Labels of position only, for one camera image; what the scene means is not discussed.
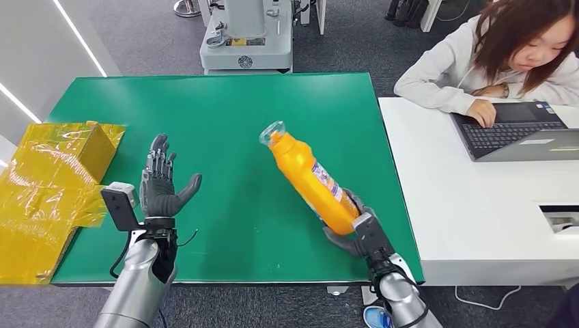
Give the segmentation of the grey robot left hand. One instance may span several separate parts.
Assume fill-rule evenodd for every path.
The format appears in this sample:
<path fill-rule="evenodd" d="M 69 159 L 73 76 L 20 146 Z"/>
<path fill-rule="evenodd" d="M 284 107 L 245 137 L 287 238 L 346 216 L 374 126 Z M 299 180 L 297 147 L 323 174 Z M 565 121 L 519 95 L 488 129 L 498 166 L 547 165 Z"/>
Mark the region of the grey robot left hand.
<path fill-rule="evenodd" d="M 169 141 L 165 133 L 153 139 L 141 173 L 139 197 L 146 218 L 174 217 L 195 196 L 201 187 L 202 175 L 195 173 L 180 191 L 173 183 L 176 153 L 168 153 Z"/>

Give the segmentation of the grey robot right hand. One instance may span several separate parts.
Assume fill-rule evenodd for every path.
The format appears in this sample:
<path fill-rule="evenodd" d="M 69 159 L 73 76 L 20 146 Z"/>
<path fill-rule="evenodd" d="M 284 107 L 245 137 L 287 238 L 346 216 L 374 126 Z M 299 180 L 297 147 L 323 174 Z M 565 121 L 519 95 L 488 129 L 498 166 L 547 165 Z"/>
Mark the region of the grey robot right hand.
<path fill-rule="evenodd" d="M 355 195 L 351 190 L 344 189 L 345 194 L 353 201 L 356 209 L 365 219 L 362 222 L 362 228 L 365 235 L 360 235 L 356 232 L 354 239 L 346 238 L 333 232 L 327 225 L 322 228 L 326 238 L 338 248 L 346 251 L 351 256 L 357 258 L 367 257 L 371 251 L 368 248 L 369 241 L 366 241 L 370 232 L 376 231 L 376 218 L 372 208 L 366 206 L 359 196 Z"/>

